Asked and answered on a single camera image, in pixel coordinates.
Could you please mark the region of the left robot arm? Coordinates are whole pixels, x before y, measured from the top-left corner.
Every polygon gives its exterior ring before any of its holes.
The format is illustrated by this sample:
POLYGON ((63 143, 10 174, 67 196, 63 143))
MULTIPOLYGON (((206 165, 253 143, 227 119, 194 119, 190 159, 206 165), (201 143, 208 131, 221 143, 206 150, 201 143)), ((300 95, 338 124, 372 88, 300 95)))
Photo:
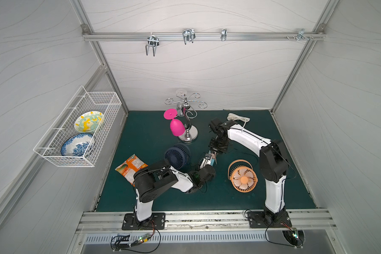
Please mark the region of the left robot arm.
POLYGON ((174 168, 168 159, 163 159, 135 173, 134 214, 137 222, 144 222, 151 218, 153 201, 169 189, 174 188, 186 194, 193 194, 200 190, 215 177, 215 161, 215 157, 208 153, 202 159, 198 170, 184 173, 174 168))

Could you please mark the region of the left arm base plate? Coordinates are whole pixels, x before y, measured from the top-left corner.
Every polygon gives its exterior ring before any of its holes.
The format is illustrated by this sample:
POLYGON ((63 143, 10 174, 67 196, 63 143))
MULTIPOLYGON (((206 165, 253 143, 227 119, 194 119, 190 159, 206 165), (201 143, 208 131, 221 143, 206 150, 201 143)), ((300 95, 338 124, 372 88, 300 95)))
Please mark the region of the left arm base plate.
POLYGON ((139 221, 134 213, 128 213, 124 216, 122 230, 163 230, 166 222, 165 213, 153 213, 150 218, 139 221))

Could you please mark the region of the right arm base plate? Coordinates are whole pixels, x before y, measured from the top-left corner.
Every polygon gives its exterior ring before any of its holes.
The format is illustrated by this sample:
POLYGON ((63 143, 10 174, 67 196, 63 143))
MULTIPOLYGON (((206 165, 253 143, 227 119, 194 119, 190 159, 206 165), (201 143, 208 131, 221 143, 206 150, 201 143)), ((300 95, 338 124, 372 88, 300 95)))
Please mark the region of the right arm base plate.
POLYGON ((279 213, 273 213, 268 210, 246 210, 244 216, 248 220, 249 227, 253 229, 293 227, 289 214, 285 209, 282 209, 279 213))

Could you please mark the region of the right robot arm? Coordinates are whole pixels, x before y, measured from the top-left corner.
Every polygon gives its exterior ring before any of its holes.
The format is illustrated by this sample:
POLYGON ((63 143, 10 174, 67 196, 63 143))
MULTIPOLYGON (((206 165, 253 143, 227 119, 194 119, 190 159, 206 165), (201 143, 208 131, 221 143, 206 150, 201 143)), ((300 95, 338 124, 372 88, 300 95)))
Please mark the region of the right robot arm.
POLYGON ((217 135, 210 141, 211 151, 226 153, 232 140, 259 157, 259 169, 266 183, 264 218, 268 223, 278 220, 285 213, 285 181, 290 166, 284 158, 287 153, 284 142, 263 138, 231 120, 221 122, 215 118, 209 127, 217 135))

